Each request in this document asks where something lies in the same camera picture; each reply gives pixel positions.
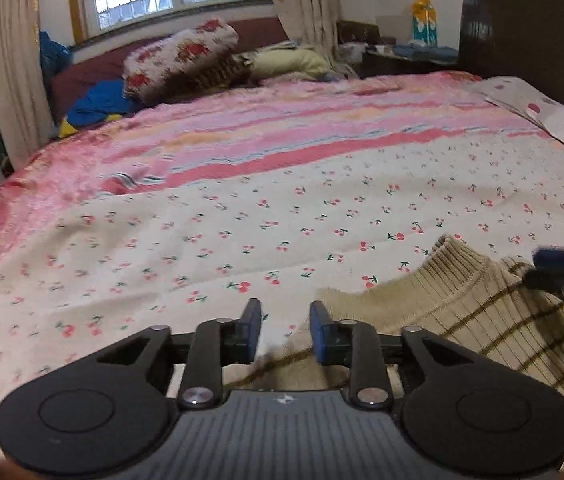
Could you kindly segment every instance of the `bedsheet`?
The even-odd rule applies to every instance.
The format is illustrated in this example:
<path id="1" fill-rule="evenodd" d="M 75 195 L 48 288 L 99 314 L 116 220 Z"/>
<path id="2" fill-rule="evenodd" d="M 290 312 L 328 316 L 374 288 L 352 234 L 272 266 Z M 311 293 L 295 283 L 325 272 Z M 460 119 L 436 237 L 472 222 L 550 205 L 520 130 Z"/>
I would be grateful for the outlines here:
<path id="1" fill-rule="evenodd" d="M 564 245 L 564 147 L 457 75 L 400 84 L 236 92 L 44 150 L 0 198 L 0 400 L 146 326 L 190 332 L 251 297 L 262 356 L 319 288 L 411 272 L 443 233 L 493 258 Z"/>

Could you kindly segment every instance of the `orange and green package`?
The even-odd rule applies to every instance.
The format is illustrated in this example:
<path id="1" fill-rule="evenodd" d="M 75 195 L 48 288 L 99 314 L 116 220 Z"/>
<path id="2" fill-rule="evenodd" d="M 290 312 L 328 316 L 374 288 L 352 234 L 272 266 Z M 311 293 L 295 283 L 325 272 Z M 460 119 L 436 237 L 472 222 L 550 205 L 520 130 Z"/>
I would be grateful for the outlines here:
<path id="1" fill-rule="evenodd" d="M 431 0 L 415 0 L 413 12 L 413 39 L 430 46 L 438 46 L 436 10 Z"/>

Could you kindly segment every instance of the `window sill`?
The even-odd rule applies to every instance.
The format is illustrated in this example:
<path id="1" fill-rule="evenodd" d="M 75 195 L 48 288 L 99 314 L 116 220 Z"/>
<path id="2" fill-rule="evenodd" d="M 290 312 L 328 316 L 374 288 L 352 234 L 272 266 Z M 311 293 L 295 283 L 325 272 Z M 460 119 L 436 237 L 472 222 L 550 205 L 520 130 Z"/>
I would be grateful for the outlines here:
<path id="1" fill-rule="evenodd" d="M 125 34 L 131 30 L 136 30 L 138 28 L 146 27 L 147 25 L 153 25 L 155 23 L 168 22 L 174 18 L 181 18 L 183 16 L 192 16 L 195 14 L 201 14 L 203 12 L 214 12 L 214 10 L 221 9 L 234 9 L 235 7 L 252 7 L 260 5 L 271 5 L 273 0 L 214 0 L 212 2 L 207 2 L 201 5 L 194 5 L 188 7 L 181 7 L 179 9 L 164 10 L 163 12 L 157 12 L 151 14 L 146 18 L 139 18 L 137 20 L 132 20 L 121 25 L 115 25 L 104 30 L 97 36 L 93 36 L 82 43 L 78 43 L 71 47 L 73 52 L 78 52 L 82 48 L 95 45 L 103 40 L 108 40 L 121 34 Z"/>

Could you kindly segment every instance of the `sweater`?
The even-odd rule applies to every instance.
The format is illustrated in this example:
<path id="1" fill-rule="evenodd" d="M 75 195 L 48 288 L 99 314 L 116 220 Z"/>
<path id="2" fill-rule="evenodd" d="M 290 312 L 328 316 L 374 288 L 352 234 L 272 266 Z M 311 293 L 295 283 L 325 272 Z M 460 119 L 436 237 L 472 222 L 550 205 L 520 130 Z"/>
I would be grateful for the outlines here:
<path id="1" fill-rule="evenodd" d="M 420 325 L 564 396 L 564 302 L 522 286 L 530 267 L 515 258 L 493 261 L 464 242 L 442 237 L 408 276 L 359 294 L 320 290 L 315 299 L 333 319 L 367 322 L 378 333 L 399 334 L 405 325 Z M 394 368 L 388 371 L 399 396 Z M 342 387 L 348 370 L 316 363 L 305 323 L 285 348 L 250 368 L 228 367 L 224 378 L 229 388 L 321 390 Z"/>

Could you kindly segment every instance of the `nightstand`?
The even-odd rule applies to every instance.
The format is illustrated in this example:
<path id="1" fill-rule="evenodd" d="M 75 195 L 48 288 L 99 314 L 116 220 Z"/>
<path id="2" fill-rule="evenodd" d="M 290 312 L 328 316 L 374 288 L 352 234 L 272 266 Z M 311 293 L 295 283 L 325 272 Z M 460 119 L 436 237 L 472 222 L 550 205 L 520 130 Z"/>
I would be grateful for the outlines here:
<path id="1" fill-rule="evenodd" d="M 410 61 L 376 52 L 365 52 L 362 54 L 362 63 L 356 63 L 353 68 L 364 79 L 376 75 L 428 74 L 440 70 L 455 70 L 455 65 L 438 64 L 430 61 Z"/>

